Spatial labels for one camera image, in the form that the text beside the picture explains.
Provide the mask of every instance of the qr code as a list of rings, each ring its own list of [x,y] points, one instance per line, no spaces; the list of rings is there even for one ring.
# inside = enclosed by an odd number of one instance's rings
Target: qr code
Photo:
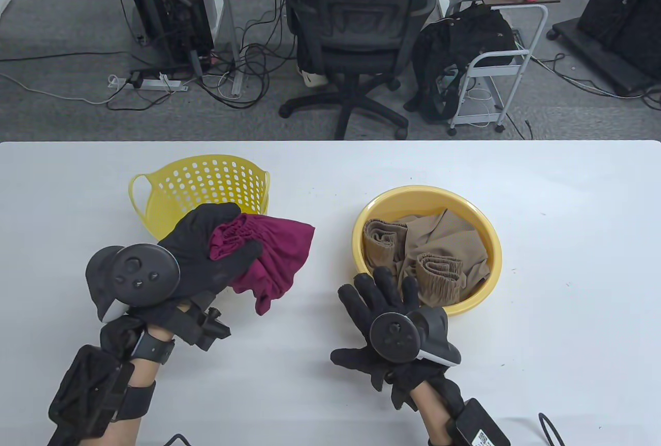
[[[477,432],[475,439],[473,439],[472,446],[494,446],[489,437],[482,429]]]

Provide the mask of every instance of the black backpack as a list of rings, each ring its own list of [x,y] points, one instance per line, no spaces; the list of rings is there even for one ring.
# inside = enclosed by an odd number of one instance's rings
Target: black backpack
[[[484,52],[516,50],[510,24],[498,10],[473,4],[437,23],[425,26],[413,46],[411,60],[418,92],[404,104],[410,113],[418,112],[427,123],[452,118],[459,106],[460,82],[468,64]],[[477,66],[507,66],[512,57],[487,57]],[[444,92],[436,80],[451,68],[458,74]]]

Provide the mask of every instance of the yellow basket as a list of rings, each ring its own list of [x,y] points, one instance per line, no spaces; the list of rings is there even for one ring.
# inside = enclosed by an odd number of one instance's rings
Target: yellow basket
[[[134,184],[146,177],[151,194],[144,212],[135,203]],[[201,203],[233,201],[241,212],[265,214],[269,208],[271,175],[244,158],[199,155],[183,158],[152,172],[138,174],[128,185],[128,196],[147,231],[160,241],[177,222]]]
[[[382,221],[392,222],[407,215],[436,215],[446,209],[452,210],[475,226],[486,248],[486,253],[489,255],[487,264],[491,269],[491,274],[470,298],[444,308],[448,315],[458,315],[481,304],[494,290],[498,278],[500,278],[500,271],[502,270],[500,240],[491,222],[475,205],[446,189],[420,185],[403,186],[382,193],[370,201],[358,216],[352,236],[354,262],[356,262],[358,272],[370,271],[363,257],[363,227],[367,221],[381,219]]]

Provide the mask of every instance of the basket handle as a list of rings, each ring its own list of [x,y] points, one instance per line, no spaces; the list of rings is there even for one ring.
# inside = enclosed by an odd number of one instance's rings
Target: basket handle
[[[262,195],[262,203],[260,204],[259,210],[262,215],[266,215],[267,209],[269,208],[269,189],[271,188],[271,173],[268,171],[264,172],[264,194]]]
[[[138,178],[142,177],[147,178],[147,181],[149,181],[149,177],[146,174],[134,175],[133,179],[131,179],[130,183],[128,184],[128,198],[131,200],[131,205],[133,206],[135,213],[137,213],[137,215],[142,220],[142,224],[147,224],[147,218],[145,217],[144,212],[142,212],[142,210],[140,210],[140,208],[137,206],[137,203],[135,203],[135,197],[133,196],[133,185]]]

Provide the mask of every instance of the gray carpet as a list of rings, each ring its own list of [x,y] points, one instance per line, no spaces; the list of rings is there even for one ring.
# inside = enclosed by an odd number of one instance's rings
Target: gray carpet
[[[238,25],[259,18],[273,7],[273,0],[232,1]],[[562,0],[551,5],[549,24],[579,16],[587,1]],[[530,38],[534,19],[520,12],[512,21],[522,29],[524,38]],[[270,31],[263,26],[253,28],[248,39],[263,42]],[[284,43],[284,47],[291,45],[287,32]],[[127,50],[129,45],[119,0],[12,0],[0,19],[0,58]],[[560,43],[543,39],[537,55],[548,58],[562,51]],[[126,56],[88,56],[0,63],[0,72],[29,87],[101,101],[112,94],[106,87],[108,75],[125,76],[127,66]],[[564,60],[560,69],[575,77],[600,81],[574,57]],[[401,81],[403,86],[397,92],[381,87],[373,96],[402,112],[403,103],[415,89],[410,69]],[[507,82],[499,83],[503,90],[507,89]],[[257,90],[258,80],[249,78],[245,97]],[[0,78],[0,140],[329,139],[337,120],[336,109],[299,111],[289,120],[277,116],[283,101],[308,92],[295,72],[295,64],[289,62],[272,75],[271,89],[251,109],[225,108],[199,87],[192,87],[149,111],[111,113],[103,106],[28,93]],[[146,102],[125,90],[116,97],[116,104],[139,107]],[[640,101],[619,101],[581,92],[538,66],[528,69],[510,114],[526,138],[527,119],[538,139],[661,139],[661,113]],[[409,139],[448,138],[444,126],[425,125],[416,114],[406,115],[411,121]],[[455,138],[519,138],[509,122],[502,134],[496,134],[493,125],[463,125],[458,130]],[[394,129],[382,120],[354,115],[347,139],[392,139],[393,134]]]

